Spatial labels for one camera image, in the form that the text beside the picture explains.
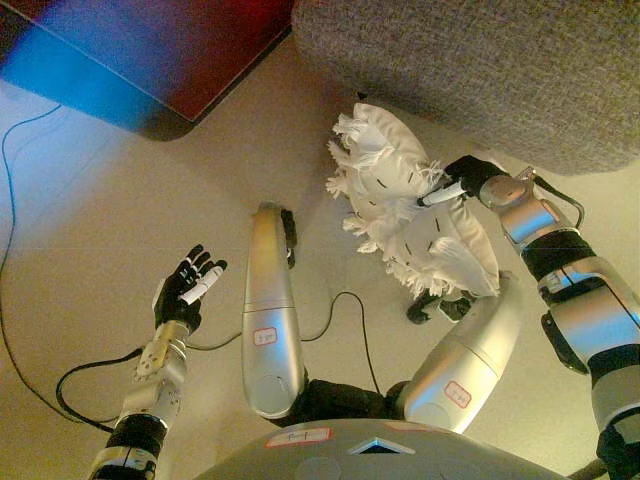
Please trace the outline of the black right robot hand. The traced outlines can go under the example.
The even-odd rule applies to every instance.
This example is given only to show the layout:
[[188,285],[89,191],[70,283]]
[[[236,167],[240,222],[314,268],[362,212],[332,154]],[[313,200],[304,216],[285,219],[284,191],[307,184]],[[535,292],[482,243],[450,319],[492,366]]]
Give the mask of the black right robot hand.
[[465,155],[446,166],[435,189],[419,197],[416,203],[427,208],[462,195],[475,197],[488,180],[497,176],[508,173],[495,163]]

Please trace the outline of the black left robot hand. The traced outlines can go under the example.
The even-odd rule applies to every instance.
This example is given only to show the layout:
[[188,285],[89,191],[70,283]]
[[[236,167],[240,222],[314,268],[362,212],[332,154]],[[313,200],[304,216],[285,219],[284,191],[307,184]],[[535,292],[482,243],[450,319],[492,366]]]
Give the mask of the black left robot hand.
[[152,301],[155,327],[176,321],[194,333],[202,321],[202,298],[226,268],[225,260],[213,261],[203,245],[194,246],[158,286]]

